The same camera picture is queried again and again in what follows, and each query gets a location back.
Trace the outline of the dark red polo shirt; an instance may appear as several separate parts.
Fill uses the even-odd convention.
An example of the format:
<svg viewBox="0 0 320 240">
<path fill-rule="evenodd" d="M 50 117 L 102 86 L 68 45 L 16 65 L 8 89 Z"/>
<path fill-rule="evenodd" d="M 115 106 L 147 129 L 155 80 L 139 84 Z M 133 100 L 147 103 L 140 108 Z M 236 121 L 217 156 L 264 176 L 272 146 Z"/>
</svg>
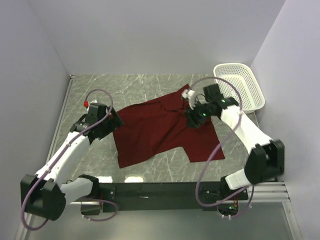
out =
<svg viewBox="0 0 320 240">
<path fill-rule="evenodd" d="M 191 163 L 205 162 L 219 144 L 210 119 L 199 128 L 187 126 L 182 99 L 188 84 L 177 91 L 127 106 L 117 112 L 123 126 L 113 132 L 120 168 L 149 160 L 159 153 L 182 147 Z"/>
</svg>

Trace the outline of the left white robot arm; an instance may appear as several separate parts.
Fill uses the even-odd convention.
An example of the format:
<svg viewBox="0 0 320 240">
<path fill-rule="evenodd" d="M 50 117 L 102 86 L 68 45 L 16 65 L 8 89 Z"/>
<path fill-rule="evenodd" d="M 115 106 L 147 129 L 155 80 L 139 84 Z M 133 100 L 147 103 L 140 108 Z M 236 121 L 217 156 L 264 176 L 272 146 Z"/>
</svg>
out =
<svg viewBox="0 0 320 240">
<path fill-rule="evenodd" d="M 68 174 L 95 140 L 102 140 L 123 124 L 112 106 L 90 103 L 87 112 L 72 124 L 64 143 L 52 158 L 34 175 L 22 178 L 22 213 L 55 221 L 66 205 L 84 197 L 88 201 L 98 199 L 101 194 L 97 177 L 82 174 L 68 183 Z"/>
</svg>

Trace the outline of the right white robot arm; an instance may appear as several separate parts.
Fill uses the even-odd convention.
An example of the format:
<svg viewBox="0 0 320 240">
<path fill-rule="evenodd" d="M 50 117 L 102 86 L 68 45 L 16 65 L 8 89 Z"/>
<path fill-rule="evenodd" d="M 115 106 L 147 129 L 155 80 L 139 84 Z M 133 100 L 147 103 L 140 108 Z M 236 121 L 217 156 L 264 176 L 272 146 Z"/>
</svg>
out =
<svg viewBox="0 0 320 240">
<path fill-rule="evenodd" d="M 263 133 L 241 110 L 240 103 L 233 97 L 224 97 L 218 84 L 203 88 L 205 103 L 200 103 L 192 89 L 182 92 L 188 101 L 185 111 L 187 126 L 199 128 L 212 116 L 228 125 L 241 140 L 248 152 L 245 166 L 222 179 L 219 193 L 230 200 L 237 189 L 255 185 L 284 174 L 285 146 L 281 140 L 273 140 Z"/>
</svg>

